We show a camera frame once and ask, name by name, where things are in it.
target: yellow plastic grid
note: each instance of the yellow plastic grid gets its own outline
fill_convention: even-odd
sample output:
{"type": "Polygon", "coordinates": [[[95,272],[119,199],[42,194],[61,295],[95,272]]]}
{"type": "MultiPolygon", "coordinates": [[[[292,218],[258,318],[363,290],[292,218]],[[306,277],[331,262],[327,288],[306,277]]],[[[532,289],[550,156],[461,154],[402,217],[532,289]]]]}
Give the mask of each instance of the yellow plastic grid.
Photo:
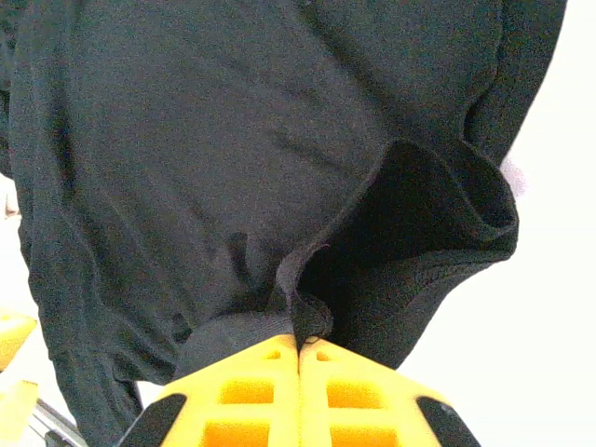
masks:
{"type": "Polygon", "coordinates": [[[167,385],[187,397],[163,447],[440,447],[437,392],[324,340],[280,335],[167,385]]]}

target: black sweatshirt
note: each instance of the black sweatshirt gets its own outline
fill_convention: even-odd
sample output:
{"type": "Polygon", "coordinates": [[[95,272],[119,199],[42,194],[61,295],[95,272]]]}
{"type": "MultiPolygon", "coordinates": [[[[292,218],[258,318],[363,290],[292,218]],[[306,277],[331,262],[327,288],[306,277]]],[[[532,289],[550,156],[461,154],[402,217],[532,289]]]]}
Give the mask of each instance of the black sweatshirt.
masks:
{"type": "Polygon", "coordinates": [[[499,165],[564,7],[5,0],[0,170],[89,445],[138,415],[134,381],[278,333],[397,368],[515,251],[499,165]]]}

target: yellow plastic clip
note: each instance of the yellow plastic clip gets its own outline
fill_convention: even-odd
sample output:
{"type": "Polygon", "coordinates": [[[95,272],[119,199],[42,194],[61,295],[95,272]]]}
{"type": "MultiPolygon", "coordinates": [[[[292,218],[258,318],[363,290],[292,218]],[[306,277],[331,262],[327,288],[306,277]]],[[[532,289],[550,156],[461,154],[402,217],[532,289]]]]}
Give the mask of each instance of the yellow plastic clip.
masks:
{"type": "Polygon", "coordinates": [[[119,447],[479,447],[445,398],[324,340],[279,335],[168,384],[119,447]]]}

